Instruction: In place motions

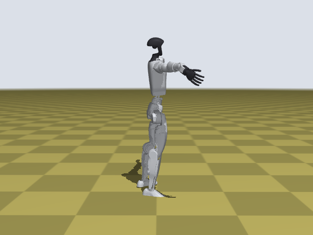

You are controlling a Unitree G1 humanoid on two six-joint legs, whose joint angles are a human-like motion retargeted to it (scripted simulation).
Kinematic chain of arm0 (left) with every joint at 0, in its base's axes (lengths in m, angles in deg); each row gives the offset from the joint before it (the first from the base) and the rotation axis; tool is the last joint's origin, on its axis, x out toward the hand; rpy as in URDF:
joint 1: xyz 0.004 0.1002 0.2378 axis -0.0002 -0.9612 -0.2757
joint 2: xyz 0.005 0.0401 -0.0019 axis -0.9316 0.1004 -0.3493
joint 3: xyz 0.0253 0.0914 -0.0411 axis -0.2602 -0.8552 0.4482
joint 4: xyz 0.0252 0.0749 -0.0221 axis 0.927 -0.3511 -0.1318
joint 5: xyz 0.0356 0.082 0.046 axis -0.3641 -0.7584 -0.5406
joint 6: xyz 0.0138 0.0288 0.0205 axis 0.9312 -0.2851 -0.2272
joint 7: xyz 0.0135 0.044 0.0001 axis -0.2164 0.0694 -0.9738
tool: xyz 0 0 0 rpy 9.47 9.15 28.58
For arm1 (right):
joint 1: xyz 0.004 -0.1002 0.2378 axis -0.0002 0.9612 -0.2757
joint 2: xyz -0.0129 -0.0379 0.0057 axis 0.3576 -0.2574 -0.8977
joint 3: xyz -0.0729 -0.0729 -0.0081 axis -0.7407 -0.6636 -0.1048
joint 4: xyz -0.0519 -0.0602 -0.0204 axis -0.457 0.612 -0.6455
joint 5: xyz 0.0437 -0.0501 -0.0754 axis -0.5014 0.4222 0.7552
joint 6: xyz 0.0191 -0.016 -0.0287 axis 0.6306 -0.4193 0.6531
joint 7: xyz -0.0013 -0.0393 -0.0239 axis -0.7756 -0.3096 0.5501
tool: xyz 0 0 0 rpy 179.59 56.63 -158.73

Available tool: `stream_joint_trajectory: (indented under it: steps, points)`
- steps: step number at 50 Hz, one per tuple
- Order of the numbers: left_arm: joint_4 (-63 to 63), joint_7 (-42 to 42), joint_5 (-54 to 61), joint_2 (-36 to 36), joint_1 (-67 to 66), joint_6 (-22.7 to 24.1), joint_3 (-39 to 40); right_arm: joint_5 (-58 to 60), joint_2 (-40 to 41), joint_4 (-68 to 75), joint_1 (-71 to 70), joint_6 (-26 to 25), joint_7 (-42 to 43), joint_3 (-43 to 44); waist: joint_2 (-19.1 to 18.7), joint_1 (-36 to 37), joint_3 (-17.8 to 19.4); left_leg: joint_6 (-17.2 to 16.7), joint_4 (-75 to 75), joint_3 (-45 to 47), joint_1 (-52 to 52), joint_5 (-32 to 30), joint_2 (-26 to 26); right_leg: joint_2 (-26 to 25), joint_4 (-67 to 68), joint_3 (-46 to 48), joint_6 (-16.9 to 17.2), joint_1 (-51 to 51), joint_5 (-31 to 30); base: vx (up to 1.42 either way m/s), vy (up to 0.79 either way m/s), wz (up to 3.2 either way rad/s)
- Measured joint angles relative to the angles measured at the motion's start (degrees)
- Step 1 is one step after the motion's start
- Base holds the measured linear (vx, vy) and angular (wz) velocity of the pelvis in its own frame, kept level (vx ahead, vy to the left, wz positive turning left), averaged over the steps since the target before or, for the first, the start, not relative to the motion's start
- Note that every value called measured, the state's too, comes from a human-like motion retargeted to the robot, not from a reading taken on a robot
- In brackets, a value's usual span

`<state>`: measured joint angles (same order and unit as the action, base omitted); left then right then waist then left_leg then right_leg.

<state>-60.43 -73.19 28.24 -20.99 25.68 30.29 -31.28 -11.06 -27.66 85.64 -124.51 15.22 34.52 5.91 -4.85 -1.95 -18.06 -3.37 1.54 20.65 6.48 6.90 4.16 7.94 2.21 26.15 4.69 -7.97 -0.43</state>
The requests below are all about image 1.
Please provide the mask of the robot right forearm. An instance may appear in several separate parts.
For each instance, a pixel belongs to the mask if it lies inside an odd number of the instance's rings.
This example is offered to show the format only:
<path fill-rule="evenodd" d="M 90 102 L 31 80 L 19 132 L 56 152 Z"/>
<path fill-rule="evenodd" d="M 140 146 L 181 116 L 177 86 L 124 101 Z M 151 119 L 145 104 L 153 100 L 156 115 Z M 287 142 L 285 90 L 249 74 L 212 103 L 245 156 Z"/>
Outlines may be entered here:
<path fill-rule="evenodd" d="M 185 65 L 184 63 L 171 63 L 168 62 L 167 64 L 167 69 L 173 72 L 177 72 L 180 71 L 181 73 L 183 73 L 183 70 L 185 69 L 185 67 L 183 67 L 183 65 Z"/>

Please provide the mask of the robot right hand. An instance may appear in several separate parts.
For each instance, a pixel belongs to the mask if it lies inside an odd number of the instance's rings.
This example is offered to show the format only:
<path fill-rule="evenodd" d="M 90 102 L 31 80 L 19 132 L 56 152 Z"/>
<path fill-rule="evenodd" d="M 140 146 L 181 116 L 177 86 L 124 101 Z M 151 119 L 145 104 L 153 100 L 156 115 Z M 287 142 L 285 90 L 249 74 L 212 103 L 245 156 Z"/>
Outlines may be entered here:
<path fill-rule="evenodd" d="M 185 65 L 183 65 L 183 67 L 185 67 L 185 69 L 183 70 L 183 75 L 186 75 L 186 77 L 187 77 L 187 79 L 189 80 L 189 81 L 191 81 L 194 85 L 196 85 L 196 86 L 199 86 L 199 84 L 201 84 L 201 82 L 199 82 L 199 81 L 197 81 L 197 80 L 200 80 L 200 81 L 203 81 L 202 79 L 200 79 L 200 78 L 198 78 L 198 77 L 196 77 L 196 76 L 199 76 L 199 77 L 202 77 L 202 78 L 204 78 L 204 76 L 201 76 L 201 75 L 199 75 L 199 74 L 197 74 L 197 73 L 195 73 L 195 71 L 199 71 L 199 72 L 201 72 L 201 70 L 198 70 L 198 69 L 189 69 L 187 66 L 185 66 Z M 196 78 L 196 79 L 194 79 L 194 78 Z M 199 84 L 196 84 L 195 82 L 197 82 L 197 83 L 199 83 Z"/>

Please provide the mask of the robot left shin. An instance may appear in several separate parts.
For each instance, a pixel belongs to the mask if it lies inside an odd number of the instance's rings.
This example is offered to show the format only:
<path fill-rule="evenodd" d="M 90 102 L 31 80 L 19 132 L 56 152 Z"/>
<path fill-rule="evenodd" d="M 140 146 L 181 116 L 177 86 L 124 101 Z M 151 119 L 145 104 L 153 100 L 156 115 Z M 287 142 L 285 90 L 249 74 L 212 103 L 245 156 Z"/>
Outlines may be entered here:
<path fill-rule="evenodd" d="M 141 160 L 142 160 L 142 162 L 141 162 L 141 166 L 142 166 L 142 180 L 143 181 L 144 180 L 147 181 L 147 179 L 148 179 L 148 159 L 149 159 L 149 156 L 148 156 L 147 153 L 142 151 L 141 157 L 142 157 L 141 158 Z"/>

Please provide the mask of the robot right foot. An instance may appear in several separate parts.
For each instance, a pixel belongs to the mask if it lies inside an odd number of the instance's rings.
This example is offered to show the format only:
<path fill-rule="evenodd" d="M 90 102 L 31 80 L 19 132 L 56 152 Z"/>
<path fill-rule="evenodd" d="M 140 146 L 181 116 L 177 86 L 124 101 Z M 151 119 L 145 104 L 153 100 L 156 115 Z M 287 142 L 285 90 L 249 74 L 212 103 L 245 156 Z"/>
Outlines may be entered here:
<path fill-rule="evenodd" d="M 153 197 L 165 197 L 165 195 L 161 194 L 160 192 L 158 192 L 157 190 L 154 191 L 149 191 L 150 189 L 145 188 L 142 195 L 145 196 L 153 196 Z"/>

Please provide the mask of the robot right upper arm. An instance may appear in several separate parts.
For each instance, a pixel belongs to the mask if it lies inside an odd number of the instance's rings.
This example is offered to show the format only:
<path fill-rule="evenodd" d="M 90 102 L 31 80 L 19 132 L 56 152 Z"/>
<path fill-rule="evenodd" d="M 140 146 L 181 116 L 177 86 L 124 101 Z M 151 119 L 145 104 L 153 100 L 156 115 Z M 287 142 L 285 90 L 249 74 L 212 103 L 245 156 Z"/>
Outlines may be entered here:
<path fill-rule="evenodd" d="M 171 62 L 172 63 L 172 62 Z M 157 62 L 154 64 L 153 69 L 158 72 L 158 73 L 163 73 L 163 72 L 173 72 L 167 69 L 167 64 L 162 63 L 162 62 Z"/>

